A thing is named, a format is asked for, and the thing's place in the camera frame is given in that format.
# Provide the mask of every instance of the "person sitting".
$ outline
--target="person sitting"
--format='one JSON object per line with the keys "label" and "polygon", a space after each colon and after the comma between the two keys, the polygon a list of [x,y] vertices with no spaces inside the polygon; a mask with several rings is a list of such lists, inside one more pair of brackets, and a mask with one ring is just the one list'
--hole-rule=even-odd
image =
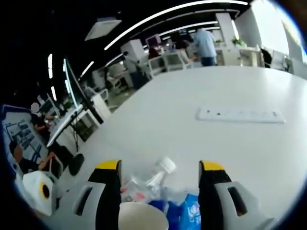
{"label": "person sitting", "polygon": [[148,50],[148,60],[156,58],[158,56],[160,56],[158,54],[158,51],[155,48],[150,47],[149,50]]}
{"label": "person sitting", "polygon": [[41,161],[39,164],[37,164],[33,161],[30,161],[30,160],[27,160],[27,159],[23,158],[22,148],[14,140],[12,140],[10,142],[10,152],[13,155],[14,159],[16,160],[16,163],[19,165],[23,174],[44,169],[47,166],[47,163],[52,158],[55,157],[55,153],[50,152],[48,154],[47,158],[44,161]]}
{"label": "person sitting", "polygon": [[[46,123],[44,119],[52,120],[54,118],[54,116],[43,115],[41,113],[31,113],[32,124],[34,125],[35,130],[43,138],[45,145],[48,143],[50,138],[50,125]],[[53,144],[48,147],[48,151],[56,154],[58,159],[62,162],[64,168],[68,166],[70,160],[73,158],[73,155],[69,152],[69,150],[65,146],[59,145],[56,141],[54,141]]]}

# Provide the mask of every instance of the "black chair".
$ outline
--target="black chair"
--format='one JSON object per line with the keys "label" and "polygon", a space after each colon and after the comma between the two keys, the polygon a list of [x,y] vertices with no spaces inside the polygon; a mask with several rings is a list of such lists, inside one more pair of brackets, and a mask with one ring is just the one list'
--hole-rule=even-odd
{"label": "black chair", "polygon": [[69,163],[68,169],[72,176],[77,175],[79,170],[81,169],[81,166],[84,162],[84,156],[82,153],[77,154]]}

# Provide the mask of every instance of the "person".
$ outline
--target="person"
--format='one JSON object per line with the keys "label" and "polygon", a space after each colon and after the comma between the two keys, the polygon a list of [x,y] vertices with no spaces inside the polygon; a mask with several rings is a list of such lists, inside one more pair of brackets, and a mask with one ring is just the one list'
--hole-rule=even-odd
{"label": "person", "polygon": [[198,55],[201,58],[202,66],[215,66],[216,51],[214,46],[214,36],[204,28],[198,29],[194,41],[198,48]]}
{"label": "person", "polygon": [[[47,144],[50,139],[50,124],[46,123],[44,121],[44,118],[46,120],[52,120],[56,118],[56,116],[43,115],[40,112],[38,112],[37,114],[31,113],[31,121],[34,125],[35,130],[43,138],[44,143]],[[53,144],[48,147],[48,151],[56,154],[58,159],[62,162],[64,168],[68,166],[73,157],[65,146],[59,145],[56,141],[54,141]]]}
{"label": "person", "polygon": [[137,61],[135,61],[132,57],[129,56],[129,53],[127,51],[123,53],[123,57],[124,66],[131,76],[133,87],[135,90],[138,90],[144,85],[144,79],[140,72],[139,64]]}
{"label": "person", "polygon": [[176,50],[178,50],[179,55],[185,64],[191,63],[196,57],[192,57],[191,59],[187,55],[187,48],[189,46],[188,41],[179,40],[176,42]]}
{"label": "person", "polygon": [[158,56],[160,56],[158,54],[158,51],[155,48],[150,47],[149,50],[148,50],[148,59],[150,60],[150,59],[156,58]]}
{"label": "person", "polygon": [[53,120],[55,117],[51,115],[43,115],[42,113],[31,113],[31,121],[34,125],[35,130],[40,134],[40,136],[44,139],[45,143],[49,141],[50,132],[49,127],[50,124],[46,123],[46,120]]}
{"label": "person", "polygon": [[44,169],[47,166],[47,163],[52,158],[55,157],[55,153],[50,152],[44,161],[41,161],[39,164],[37,164],[33,161],[23,158],[23,150],[20,147],[20,145],[17,144],[16,141],[12,140],[9,146],[10,146],[10,152],[13,155],[14,159],[16,160],[16,163],[19,165],[23,174],[29,173],[30,171],[37,171]]}

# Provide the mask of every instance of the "plastic bag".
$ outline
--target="plastic bag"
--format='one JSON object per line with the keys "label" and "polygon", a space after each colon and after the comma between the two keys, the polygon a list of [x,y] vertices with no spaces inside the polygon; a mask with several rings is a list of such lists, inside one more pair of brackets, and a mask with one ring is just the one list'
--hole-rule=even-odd
{"label": "plastic bag", "polygon": [[182,204],[182,215],[180,218],[179,230],[200,230],[201,212],[196,195],[188,194]]}

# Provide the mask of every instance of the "clear plastic bottle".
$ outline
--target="clear plastic bottle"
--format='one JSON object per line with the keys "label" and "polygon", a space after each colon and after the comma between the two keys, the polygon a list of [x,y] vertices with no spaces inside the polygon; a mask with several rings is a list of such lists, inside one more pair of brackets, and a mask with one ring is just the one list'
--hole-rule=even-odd
{"label": "clear plastic bottle", "polygon": [[168,157],[163,157],[148,173],[126,178],[121,188],[122,201],[149,203],[151,200],[163,199],[161,190],[164,181],[175,169],[175,163]]}

